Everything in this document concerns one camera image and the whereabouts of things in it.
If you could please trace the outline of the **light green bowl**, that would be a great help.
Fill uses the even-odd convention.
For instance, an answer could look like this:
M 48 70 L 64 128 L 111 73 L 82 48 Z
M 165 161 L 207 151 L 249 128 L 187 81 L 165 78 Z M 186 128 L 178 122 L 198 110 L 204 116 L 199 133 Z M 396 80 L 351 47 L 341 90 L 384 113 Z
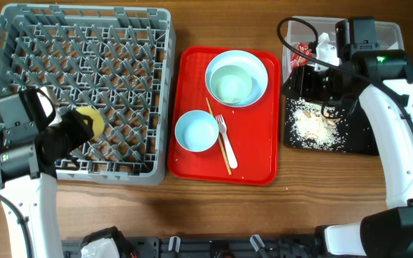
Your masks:
M 212 95 L 224 104 L 236 104 L 252 91 L 252 78 L 237 65 L 225 65 L 215 70 L 210 79 Z

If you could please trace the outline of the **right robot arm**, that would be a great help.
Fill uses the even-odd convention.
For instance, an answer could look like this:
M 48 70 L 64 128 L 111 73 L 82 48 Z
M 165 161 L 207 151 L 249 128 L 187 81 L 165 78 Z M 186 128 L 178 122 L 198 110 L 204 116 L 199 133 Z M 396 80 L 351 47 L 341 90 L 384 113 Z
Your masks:
M 385 211 L 354 224 L 320 226 L 321 254 L 413 257 L 413 69 L 401 49 L 380 47 L 371 17 L 336 23 L 340 65 L 296 67 L 284 96 L 322 106 L 360 106 L 373 131 L 386 182 Z

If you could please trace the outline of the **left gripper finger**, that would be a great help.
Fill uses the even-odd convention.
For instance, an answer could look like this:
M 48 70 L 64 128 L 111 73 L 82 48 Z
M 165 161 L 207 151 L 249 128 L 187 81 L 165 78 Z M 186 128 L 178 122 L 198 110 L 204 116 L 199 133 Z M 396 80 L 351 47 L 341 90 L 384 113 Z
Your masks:
M 94 137 L 92 122 L 80 121 L 70 126 L 70 150 L 80 147 Z
M 80 121 L 92 122 L 88 116 L 81 115 L 76 110 L 70 110 L 62 116 L 61 128 L 70 136 L 70 126 Z

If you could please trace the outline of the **white plastic fork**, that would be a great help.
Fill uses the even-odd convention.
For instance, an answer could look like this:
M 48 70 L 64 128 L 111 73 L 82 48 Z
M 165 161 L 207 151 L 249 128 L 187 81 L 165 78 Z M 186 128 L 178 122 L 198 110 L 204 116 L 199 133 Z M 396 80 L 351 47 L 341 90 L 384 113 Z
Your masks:
M 229 167 L 231 169 L 236 169 L 238 167 L 238 162 L 236 159 L 236 156 L 234 154 L 234 151 L 232 149 L 232 145 L 230 143 L 230 140 L 227 135 L 227 125 L 225 123 L 225 120 L 222 115 L 216 115 L 215 116 L 218 125 L 219 125 L 219 132 L 222 134 L 223 142 L 224 142 L 224 147 L 225 147 L 225 152 L 227 155 Z

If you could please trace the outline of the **yellow plastic cup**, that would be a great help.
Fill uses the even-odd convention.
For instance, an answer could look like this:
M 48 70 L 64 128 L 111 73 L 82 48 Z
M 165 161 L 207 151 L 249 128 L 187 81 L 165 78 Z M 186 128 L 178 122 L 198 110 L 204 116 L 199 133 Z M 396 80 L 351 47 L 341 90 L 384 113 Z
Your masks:
M 90 106 L 82 106 L 82 107 L 77 107 L 76 111 L 81 115 L 88 116 L 92 120 L 91 122 L 91 128 L 93 131 L 92 139 L 97 138 L 103 133 L 105 129 L 105 121 L 103 120 L 101 114 L 95 108 L 90 107 Z

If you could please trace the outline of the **light blue bowl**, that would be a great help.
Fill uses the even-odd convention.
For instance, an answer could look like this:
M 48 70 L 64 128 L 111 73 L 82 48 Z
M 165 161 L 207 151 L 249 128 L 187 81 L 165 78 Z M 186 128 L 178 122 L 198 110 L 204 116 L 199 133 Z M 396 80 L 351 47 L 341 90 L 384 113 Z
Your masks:
M 200 153 L 209 150 L 217 142 L 219 126 L 208 112 L 191 110 L 177 120 L 174 133 L 183 149 Z

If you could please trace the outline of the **wooden chopstick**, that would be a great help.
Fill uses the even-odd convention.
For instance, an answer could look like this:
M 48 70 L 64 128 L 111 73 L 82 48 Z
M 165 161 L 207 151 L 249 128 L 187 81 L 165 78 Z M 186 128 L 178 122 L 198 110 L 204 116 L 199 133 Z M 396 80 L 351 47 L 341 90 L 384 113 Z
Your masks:
M 214 113 L 213 113 L 213 110 L 212 110 L 212 107 L 210 105 L 208 97 L 205 97 L 205 99 L 206 99 L 206 103 L 207 103 L 207 107 L 208 107 L 210 115 L 214 116 Z M 228 161 L 227 154 L 226 154 L 226 151 L 224 149 L 224 144 L 222 142 L 220 134 L 218 135 L 218 142 L 219 142 L 219 146 L 220 146 L 220 149 L 221 149 L 221 152 L 222 152 L 224 163 L 225 163 L 225 166 L 226 166 L 226 169 L 227 169 L 227 173 L 228 173 L 229 176 L 231 176 L 232 175 L 232 170 L 229 166 L 229 161 Z

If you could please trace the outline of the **rice and peanut scraps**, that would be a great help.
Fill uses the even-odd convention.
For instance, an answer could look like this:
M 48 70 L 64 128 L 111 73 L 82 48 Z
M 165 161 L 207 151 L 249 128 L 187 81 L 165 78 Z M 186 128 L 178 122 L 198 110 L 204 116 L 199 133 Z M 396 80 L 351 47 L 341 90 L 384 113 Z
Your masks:
M 289 144 L 300 148 L 334 151 L 343 147 L 346 139 L 338 130 L 340 118 L 334 107 L 323 107 L 302 98 L 289 99 Z

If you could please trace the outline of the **light blue round plate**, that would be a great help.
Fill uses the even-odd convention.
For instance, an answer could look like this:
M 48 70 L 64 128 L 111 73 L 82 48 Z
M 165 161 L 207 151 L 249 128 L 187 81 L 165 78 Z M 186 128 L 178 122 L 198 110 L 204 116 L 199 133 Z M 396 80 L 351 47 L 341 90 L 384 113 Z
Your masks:
M 252 91 L 244 100 L 236 104 L 224 104 L 218 101 L 210 89 L 210 79 L 215 70 L 225 65 L 237 65 L 247 71 L 252 78 Z M 223 105 L 233 108 L 244 108 L 257 102 L 267 90 L 269 76 L 264 64 L 253 54 L 241 50 L 229 50 L 218 54 L 208 64 L 205 71 L 205 84 L 209 94 Z

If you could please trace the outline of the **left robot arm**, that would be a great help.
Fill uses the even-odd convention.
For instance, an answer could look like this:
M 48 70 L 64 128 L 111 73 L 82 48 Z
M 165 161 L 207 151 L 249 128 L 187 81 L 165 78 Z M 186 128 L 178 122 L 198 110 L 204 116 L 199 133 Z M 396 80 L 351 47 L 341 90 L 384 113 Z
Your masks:
M 56 115 L 39 89 L 0 98 L 0 201 L 13 257 L 62 257 L 55 162 L 104 130 L 92 107 L 70 110 L 58 123 Z

